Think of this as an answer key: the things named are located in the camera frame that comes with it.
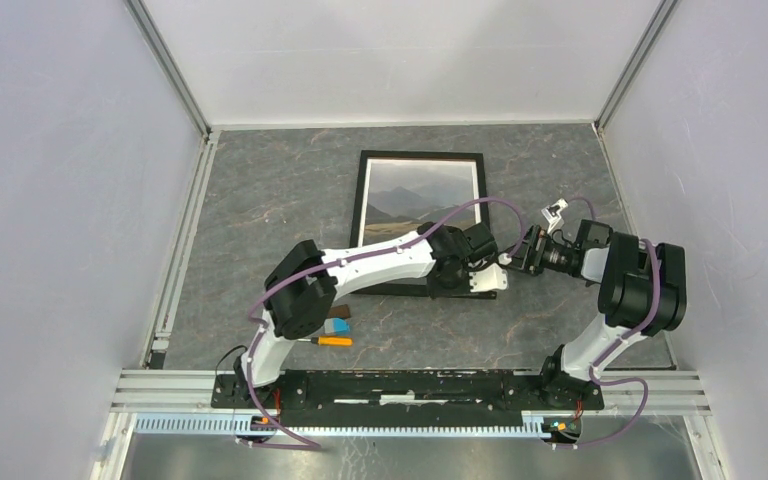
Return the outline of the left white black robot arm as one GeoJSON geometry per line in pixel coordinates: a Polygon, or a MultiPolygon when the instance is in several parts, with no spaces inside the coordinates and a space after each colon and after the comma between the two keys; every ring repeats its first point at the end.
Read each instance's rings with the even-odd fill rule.
{"type": "Polygon", "coordinates": [[[506,273],[496,241],[483,224],[465,230],[425,223],[401,237],[348,249],[296,244],[264,281],[248,315],[257,330],[240,360],[235,392],[250,407],[273,397],[274,382],[294,344],[323,328],[342,297],[397,280],[424,281],[431,298],[503,291],[506,273]]]}

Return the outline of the right aluminium corner post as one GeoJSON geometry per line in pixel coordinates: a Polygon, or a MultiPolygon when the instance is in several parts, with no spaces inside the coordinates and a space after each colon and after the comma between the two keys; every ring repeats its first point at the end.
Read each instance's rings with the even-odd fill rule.
{"type": "Polygon", "coordinates": [[[634,80],[645,64],[651,50],[654,48],[679,4],[679,0],[661,0],[658,2],[656,9],[632,50],[630,57],[611,89],[600,113],[593,122],[594,129],[598,135],[603,134],[616,114],[634,80]]]}

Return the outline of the blue grey eraser block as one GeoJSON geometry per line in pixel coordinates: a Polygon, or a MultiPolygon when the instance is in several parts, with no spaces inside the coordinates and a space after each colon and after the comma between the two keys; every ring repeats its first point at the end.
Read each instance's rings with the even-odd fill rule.
{"type": "Polygon", "coordinates": [[[350,333],[350,326],[345,319],[329,318],[323,324],[323,332],[327,336],[343,336],[350,333]]]}

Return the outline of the aluminium corner post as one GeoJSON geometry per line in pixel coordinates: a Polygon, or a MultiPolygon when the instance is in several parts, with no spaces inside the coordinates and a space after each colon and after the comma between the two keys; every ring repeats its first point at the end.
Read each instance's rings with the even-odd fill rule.
{"type": "Polygon", "coordinates": [[[208,137],[212,133],[212,127],[198,106],[195,96],[177,62],[174,60],[172,52],[153,19],[148,6],[142,0],[125,0],[124,4],[141,31],[155,60],[181,102],[193,126],[202,137],[208,137]]]}
{"type": "Polygon", "coordinates": [[[679,4],[679,0],[661,0],[658,2],[656,9],[632,50],[630,57],[611,89],[600,113],[593,122],[594,129],[598,135],[603,134],[616,114],[634,80],[645,64],[651,50],[654,48],[679,4]]]}

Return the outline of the left aluminium corner post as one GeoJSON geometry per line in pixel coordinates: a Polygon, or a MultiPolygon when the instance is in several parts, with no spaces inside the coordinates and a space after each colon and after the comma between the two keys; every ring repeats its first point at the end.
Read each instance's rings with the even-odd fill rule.
{"type": "Polygon", "coordinates": [[[208,137],[212,133],[212,127],[198,106],[195,96],[177,62],[174,60],[172,52],[153,19],[148,6],[142,0],[125,0],[124,4],[141,31],[155,60],[181,102],[193,126],[202,137],[208,137]]]}

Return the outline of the orange handled screwdriver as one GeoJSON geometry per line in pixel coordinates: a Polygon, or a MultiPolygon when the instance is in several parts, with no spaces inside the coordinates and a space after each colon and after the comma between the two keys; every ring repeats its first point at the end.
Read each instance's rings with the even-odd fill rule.
{"type": "Polygon", "coordinates": [[[326,347],[351,347],[353,345],[353,340],[351,338],[341,336],[318,336],[311,338],[301,338],[298,339],[298,342],[326,347]]]}

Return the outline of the left aluminium floor rail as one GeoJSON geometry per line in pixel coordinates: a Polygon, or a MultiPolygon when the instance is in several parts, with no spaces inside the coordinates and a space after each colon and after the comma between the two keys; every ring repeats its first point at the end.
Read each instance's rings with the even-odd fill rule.
{"type": "Polygon", "coordinates": [[[165,363],[221,133],[221,130],[211,132],[200,150],[194,176],[187,190],[170,262],[145,340],[145,352],[140,363],[143,369],[162,369],[165,363]]]}

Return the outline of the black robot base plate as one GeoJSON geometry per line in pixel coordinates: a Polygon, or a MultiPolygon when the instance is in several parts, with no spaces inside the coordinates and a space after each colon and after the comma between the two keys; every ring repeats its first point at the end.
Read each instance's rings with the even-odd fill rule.
{"type": "Polygon", "coordinates": [[[277,411],[286,427],[506,427],[525,411],[600,410],[597,386],[552,393],[540,375],[517,370],[287,370],[250,391],[239,373],[219,374],[211,406],[277,411]]]}

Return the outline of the black picture frame with photo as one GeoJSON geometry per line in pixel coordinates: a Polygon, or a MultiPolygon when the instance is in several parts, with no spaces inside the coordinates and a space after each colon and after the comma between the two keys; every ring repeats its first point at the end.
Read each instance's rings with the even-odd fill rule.
{"type": "MultiPolygon", "coordinates": [[[[359,157],[349,245],[401,237],[425,223],[490,230],[484,157],[480,153],[364,150],[359,157]]],[[[419,279],[397,280],[359,295],[430,298],[419,279]]],[[[493,300],[497,292],[482,294],[493,300]]]]}

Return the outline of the small brown wooden block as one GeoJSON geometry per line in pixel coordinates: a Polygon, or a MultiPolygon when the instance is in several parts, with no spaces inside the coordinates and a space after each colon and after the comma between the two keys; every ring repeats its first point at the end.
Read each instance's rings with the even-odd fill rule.
{"type": "Polygon", "coordinates": [[[352,316],[351,309],[348,305],[334,306],[328,311],[329,318],[348,319],[351,316],[352,316]]]}

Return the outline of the aluminium front rail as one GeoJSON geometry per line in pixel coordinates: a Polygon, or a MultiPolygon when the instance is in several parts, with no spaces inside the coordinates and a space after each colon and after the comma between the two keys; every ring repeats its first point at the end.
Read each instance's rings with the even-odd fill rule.
{"type": "MultiPolygon", "coordinates": [[[[712,409],[699,374],[680,370],[609,370],[602,380],[644,379],[649,387],[645,416],[710,416],[712,409]]],[[[124,370],[112,400],[112,411],[214,413],[211,406],[215,375],[198,370],[124,370]]],[[[643,388],[636,383],[602,388],[605,407],[587,416],[630,416],[643,388]]]]}

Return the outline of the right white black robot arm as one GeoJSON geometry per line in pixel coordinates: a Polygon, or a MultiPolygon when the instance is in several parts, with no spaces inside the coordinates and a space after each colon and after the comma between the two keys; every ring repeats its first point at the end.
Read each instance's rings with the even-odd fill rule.
{"type": "Polygon", "coordinates": [[[684,249],[654,245],[602,222],[581,221],[573,241],[533,226],[512,251],[509,266],[533,276],[558,272],[599,288],[594,319],[541,368],[537,392],[551,408],[590,394],[621,353],[675,330],[686,312],[684,249]]]}

